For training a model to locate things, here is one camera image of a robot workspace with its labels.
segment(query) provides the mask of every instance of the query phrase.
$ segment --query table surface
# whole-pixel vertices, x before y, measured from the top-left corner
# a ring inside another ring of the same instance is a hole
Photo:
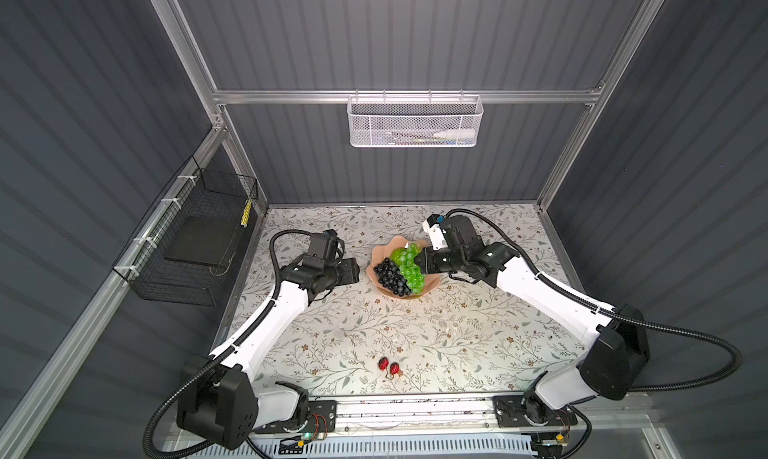
[[[364,269],[374,245],[395,235],[425,239],[421,222],[451,206],[272,209],[251,265],[231,331],[240,327],[274,284],[267,253],[272,235],[288,228],[334,229],[356,257],[360,282],[316,301],[283,333],[266,357],[254,387],[289,381],[311,395],[372,395],[525,389],[545,368],[562,368],[583,346],[528,303],[484,283],[447,276],[419,299],[379,294]],[[535,208],[530,204],[466,206],[498,224],[538,267],[566,281]],[[486,243],[499,240],[474,221]],[[304,236],[278,239],[281,265],[306,251]],[[401,373],[389,379],[377,367],[386,356]]]

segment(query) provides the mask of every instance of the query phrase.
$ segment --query white mesh basket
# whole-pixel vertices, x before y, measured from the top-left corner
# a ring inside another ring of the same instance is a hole
[[[350,96],[346,112],[354,147],[472,147],[480,130],[482,103],[479,96],[451,101]]]

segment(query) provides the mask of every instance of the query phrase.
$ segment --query gray wall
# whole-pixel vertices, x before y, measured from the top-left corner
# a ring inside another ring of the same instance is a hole
[[[571,89],[641,0],[179,0],[219,89]],[[230,106],[272,204],[534,200],[580,106],[486,105],[478,145],[350,146],[341,106]]]
[[[148,0],[0,0],[0,58],[5,422],[210,123]],[[144,420],[216,314],[129,296],[29,456],[118,457],[89,438]]]
[[[686,457],[760,455],[768,438],[768,0],[667,0],[550,213],[587,292],[732,341],[721,383],[653,396]],[[638,382],[726,355],[650,335]]]
[[[475,147],[350,146],[341,105],[230,105],[270,204],[535,200],[580,104],[485,106]]]

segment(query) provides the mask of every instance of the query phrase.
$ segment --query fruit bowl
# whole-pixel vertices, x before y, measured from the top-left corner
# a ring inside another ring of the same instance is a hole
[[[385,288],[381,284],[379,284],[379,278],[376,277],[376,273],[373,271],[373,268],[378,265],[380,262],[384,260],[384,258],[389,257],[392,254],[392,251],[397,249],[398,247],[407,247],[410,243],[416,243],[420,245],[422,248],[427,247],[429,245],[429,242],[426,239],[420,239],[418,241],[408,241],[408,239],[404,238],[401,235],[396,235],[392,238],[391,241],[389,241],[389,244],[387,245],[377,245],[373,248],[373,253],[371,254],[371,263],[366,268],[366,273],[368,274],[368,277],[370,278],[371,282],[373,282],[373,285],[376,286],[376,288],[381,292],[383,295],[387,297],[391,297],[394,299],[416,299],[420,298],[423,295],[425,295],[427,292],[432,291],[437,286],[440,285],[440,275],[439,274],[427,274],[424,276],[424,288],[422,289],[421,294],[413,294],[408,295],[406,297],[400,297],[399,295],[394,294],[389,289]]]

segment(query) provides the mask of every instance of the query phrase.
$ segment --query black wire basket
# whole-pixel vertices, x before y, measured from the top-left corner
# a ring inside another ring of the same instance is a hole
[[[198,168],[172,200],[162,200],[164,211],[156,225],[139,241],[132,263],[116,262],[113,269],[141,299],[216,305],[226,302],[242,260],[245,231],[256,222],[256,179]],[[206,226],[215,226],[215,234]],[[208,259],[179,257],[179,242],[211,241]]]

